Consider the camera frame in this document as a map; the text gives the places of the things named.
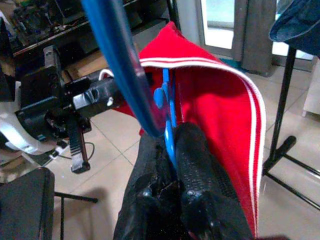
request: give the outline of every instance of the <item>gray curtain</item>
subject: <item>gray curtain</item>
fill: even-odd
[[[272,63],[269,31],[275,22],[277,0],[235,0],[232,56],[241,67],[266,74]]]

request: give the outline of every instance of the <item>white cable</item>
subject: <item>white cable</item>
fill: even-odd
[[[104,79],[105,74],[108,74],[110,77],[115,77],[113,72],[110,69],[102,69],[99,74],[99,81]]]

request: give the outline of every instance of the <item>denim fabric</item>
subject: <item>denim fabric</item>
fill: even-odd
[[[320,0],[294,0],[273,24],[270,39],[320,56]]]

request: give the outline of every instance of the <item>blue plastic clip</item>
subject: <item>blue plastic clip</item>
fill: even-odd
[[[175,170],[177,170],[177,161],[175,154],[175,139],[173,128],[177,126],[176,110],[175,110],[175,78],[170,83],[169,69],[164,68],[162,71],[162,86],[154,91],[153,98],[159,109],[165,109],[165,130],[164,140],[166,151]]]

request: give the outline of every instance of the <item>black seat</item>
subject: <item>black seat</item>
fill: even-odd
[[[0,186],[0,239],[52,239],[54,188],[45,167]]]

